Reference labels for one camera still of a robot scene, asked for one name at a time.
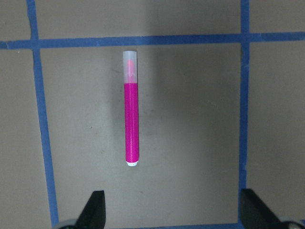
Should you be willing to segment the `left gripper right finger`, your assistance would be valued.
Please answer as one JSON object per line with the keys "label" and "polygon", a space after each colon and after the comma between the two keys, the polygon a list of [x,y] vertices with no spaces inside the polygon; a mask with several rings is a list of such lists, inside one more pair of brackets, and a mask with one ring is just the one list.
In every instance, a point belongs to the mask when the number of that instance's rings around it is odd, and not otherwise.
{"label": "left gripper right finger", "polygon": [[280,229],[282,223],[252,189],[240,192],[239,218],[245,229]]}

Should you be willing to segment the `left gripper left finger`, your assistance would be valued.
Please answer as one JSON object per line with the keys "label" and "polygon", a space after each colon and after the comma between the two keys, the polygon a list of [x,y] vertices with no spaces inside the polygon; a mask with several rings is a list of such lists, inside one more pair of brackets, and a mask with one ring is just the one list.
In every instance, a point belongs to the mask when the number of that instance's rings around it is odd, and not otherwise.
{"label": "left gripper left finger", "polygon": [[92,192],[75,223],[75,227],[77,229],[103,229],[105,227],[105,195],[103,190]]}

